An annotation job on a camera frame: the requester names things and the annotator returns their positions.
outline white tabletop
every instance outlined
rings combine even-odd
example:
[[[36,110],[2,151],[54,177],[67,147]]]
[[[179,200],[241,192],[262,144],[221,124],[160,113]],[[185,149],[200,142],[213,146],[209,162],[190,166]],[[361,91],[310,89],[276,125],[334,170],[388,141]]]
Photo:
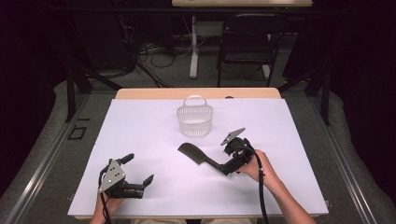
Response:
[[[311,7],[312,0],[172,0],[174,7]]]
[[[258,183],[244,174],[231,177],[207,163],[193,162],[178,147],[198,146],[218,163],[230,158],[220,143],[232,131],[245,127],[255,148],[264,150],[290,193],[311,215],[328,214],[309,160],[286,102],[282,99],[208,99],[214,108],[211,132],[189,138],[179,131],[176,112],[183,100],[113,100],[84,176],[70,206],[69,216],[91,217],[97,180],[109,159],[134,153],[121,166],[126,181],[153,182],[143,199],[126,199],[115,217],[201,218],[260,217]],[[269,216],[281,215],[271,193],[264,189]]]

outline wire mesh basket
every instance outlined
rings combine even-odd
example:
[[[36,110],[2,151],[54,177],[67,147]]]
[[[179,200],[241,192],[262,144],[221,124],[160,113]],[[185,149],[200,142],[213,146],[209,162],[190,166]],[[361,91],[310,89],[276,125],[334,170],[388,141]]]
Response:
[[[187,105],[187,102],[201,100],[203,104]],[[213,108],[207,104],[204,97],[191,95],[187,97],[183,106],[177,110],[177,118],[182,133],[189,137],[199,137],[210,132],[212,129]]]

